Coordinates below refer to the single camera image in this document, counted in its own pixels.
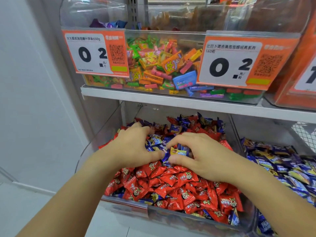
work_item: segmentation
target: white tile floor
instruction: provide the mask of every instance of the white tile floor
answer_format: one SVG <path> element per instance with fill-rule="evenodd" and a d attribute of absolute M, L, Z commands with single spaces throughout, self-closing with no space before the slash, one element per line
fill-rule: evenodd
<path fill-rule="evenodd" d="M 50 196 L 0 183 L 1 237 L 14 237 L 26 223 L 50 200 Z M 119 224 L 112 212 L 98 206 L 86 237 L 155 237 Z"/>

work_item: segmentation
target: white label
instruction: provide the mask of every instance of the white label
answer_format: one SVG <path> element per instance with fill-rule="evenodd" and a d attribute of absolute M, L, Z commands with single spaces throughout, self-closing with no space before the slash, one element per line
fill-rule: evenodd
<path fill-rule="evenodd" d="M 261 42 L 209 40 L 204 50 L 200 82 L 247 86 L 246 80 L 261 47 Z"/>
<path fill-rule="evenodd" d="M 78 71 L 113 74 L 102 34 L 67 33 L 65 38 Z"/>
<path fill-rule="evenodd" d="M 294 87 L 298 91 L 316 92 L 316 57 Z"/>

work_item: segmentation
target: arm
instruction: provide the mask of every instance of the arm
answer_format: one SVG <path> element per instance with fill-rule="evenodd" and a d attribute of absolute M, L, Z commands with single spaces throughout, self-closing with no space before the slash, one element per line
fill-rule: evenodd
<path fill-rule="evenodd" d="M 263 213 L 279 236 L 316 233 L 316 209 L 284 186 L 261 166 L 230 151 L 205 134 L 183 133 L 167 147 L 180 143 L 191 148 L 194 159 L 172 155 L 169 162 L 183 165 L 201 177 L 238 187 Z"/>
<path fill-rule="evenodd" d="M 95 152 L 81 169 L 18 233 L 17 237 L 83 237 L 100 199 L 123 167 L 137 167 L 161 159 L 163 151 L 148 152 L 144 142 L 149 127 L 134 124 Z"/>

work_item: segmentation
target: white shelf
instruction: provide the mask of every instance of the white shelf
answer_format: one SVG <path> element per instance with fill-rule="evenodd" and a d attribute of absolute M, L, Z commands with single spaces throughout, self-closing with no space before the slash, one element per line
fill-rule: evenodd
<path fill-rule="evenodd" d="M 108 99 L 168 105 L 196 110 L 216 111 L 223 113 L 256 116 L 288 121 L 316 123 L 316 112 L 277 108 L 262 99 L 258 105 L 247 105 L 214 100 L 184 98 L 181 96 L 158 95 L 152 93 L 128 92 L 113 89 L 81 87 L 82 95 Z"/>

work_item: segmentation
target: forearm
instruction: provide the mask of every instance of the forearm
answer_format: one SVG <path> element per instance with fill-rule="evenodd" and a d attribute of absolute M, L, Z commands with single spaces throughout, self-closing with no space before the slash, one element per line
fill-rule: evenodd
<path fill-rule="evenodd" d="M 280 236 L 315 233 L 316 209 L 263 167 L 247 161 L 235 185 L 255 204 Z"/>
<path fill-rule="evenodd" d="M 90 157 L 17 236 L 85 236 L 97 205 L 117 171 L 111 161 L 98 164 L 100 154 Z"/>

